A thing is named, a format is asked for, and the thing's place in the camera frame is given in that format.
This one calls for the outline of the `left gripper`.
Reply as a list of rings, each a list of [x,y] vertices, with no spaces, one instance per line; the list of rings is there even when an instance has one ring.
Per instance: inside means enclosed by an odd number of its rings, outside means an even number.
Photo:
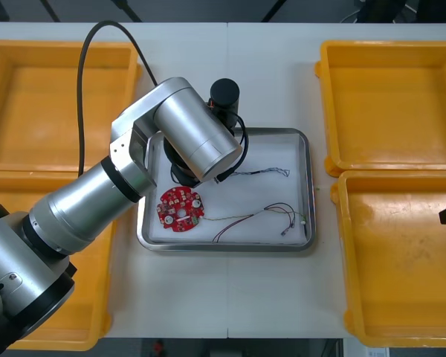
[[[170,172],[171,179],[181,186],[197,187],[201,183],[190,171],[184,170],[178,165],[172,165]]]

